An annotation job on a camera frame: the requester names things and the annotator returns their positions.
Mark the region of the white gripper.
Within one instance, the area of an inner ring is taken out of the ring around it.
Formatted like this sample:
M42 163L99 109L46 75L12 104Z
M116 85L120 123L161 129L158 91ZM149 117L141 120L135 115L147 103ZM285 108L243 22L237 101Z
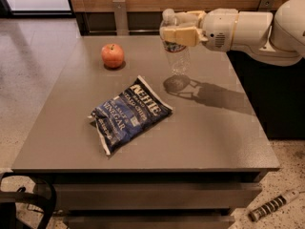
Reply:
M203 42L211 51L227 52L232 44L237 17L236 9L217 9L207 14L203 10L178 12L175 15L176 25L186 28L163 27L160 35L167 42L188 47ZM201 24L203 32L198 29Z

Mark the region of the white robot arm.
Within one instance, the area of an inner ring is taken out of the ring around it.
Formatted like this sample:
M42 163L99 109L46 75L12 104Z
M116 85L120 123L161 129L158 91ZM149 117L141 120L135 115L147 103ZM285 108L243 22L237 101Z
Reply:
M166 9L159 32L172 52L201 44L210 51L244 52L262 63L292 66L305 57L305 0L289 0L275 13Z

